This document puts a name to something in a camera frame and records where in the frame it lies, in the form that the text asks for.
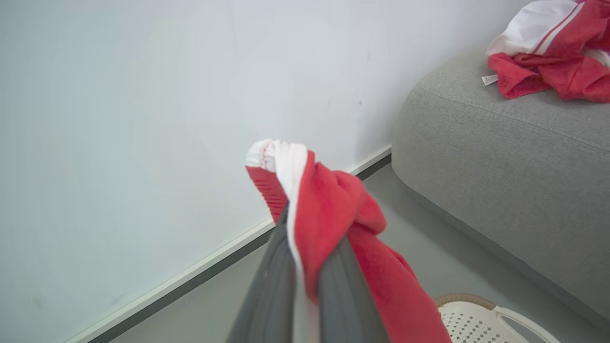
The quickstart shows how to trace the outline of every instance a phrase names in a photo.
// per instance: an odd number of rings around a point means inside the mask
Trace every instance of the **laundry basket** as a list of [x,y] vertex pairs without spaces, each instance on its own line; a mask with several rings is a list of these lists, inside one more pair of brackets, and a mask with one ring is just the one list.
[[527,317],[477,295],[448,294],[435,301],[453,343],[529,343],[504,318],[523,325],[546,343],[559,343]]

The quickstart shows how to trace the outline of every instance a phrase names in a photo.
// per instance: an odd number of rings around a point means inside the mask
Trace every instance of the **bundle of clothes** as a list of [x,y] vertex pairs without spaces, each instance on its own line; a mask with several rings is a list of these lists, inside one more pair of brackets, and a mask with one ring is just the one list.
[[254,144],[246,168],[276,223],[288,206],[287,237],[296,269],[293,343],[320,341],[318,277],[345,236],[391,342],[451,342],[436,304],[409,264],[377,238],[386,220],[360,179],[316,162],[302,144],[279,140]]
[[610,0],[534,1],[487,50],[506,98],[553,88],[563,100],[610,103]]

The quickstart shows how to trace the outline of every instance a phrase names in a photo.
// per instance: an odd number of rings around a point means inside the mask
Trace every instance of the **white fabric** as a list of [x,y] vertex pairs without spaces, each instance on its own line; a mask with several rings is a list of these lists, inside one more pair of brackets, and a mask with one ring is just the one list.
[[606,51],[597,50],[597,49],[588,49],[583,51],[583,54],[591,57],[594,60],[598,60],[601,64],[610,68],[610,54]]
[[276,173],[289,201],[287,234],[290,252],[295,261],[296,288],[293,309],[292,342],[318,343],[320,341],[320,311],[305,291],[305,272],[295,240],[295,219],[298,207],[301,178],[307,164],[307,147],[303,144],[280,140],[262,140],[255,143],[246,155],[246,165],[260,167]]
[[[576,16],[583,5],[584,3],[577,4],[571,0],[529,3],[511,20],[506,30],[493,40],[487,55],[499,52],[509,56],[519,53],[544,54],[557,33]],[[544,42],[536,51],[543,39]]]

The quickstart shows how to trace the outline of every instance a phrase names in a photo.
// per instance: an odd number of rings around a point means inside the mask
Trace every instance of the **gray sofa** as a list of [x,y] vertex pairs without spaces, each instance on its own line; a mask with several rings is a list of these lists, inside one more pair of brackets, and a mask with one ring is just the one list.
[[610,104],[507,100],[484,50],[422,80],[392,166],[414,196],[610,331]]

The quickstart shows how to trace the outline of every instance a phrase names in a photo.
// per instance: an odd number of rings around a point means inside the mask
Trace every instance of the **baseboard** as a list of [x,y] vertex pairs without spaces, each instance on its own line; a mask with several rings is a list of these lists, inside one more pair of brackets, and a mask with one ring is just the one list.
[[[390,162],[392,146],[388,145],[361,163],[346,169],[347,173],[365,179]],[[66,343],[106,343],[148,318],[175,299],[209,280],[229,265],[264,244],[275,223],[269,217],[181,274],[172,277],[117,312],[95,323]]]

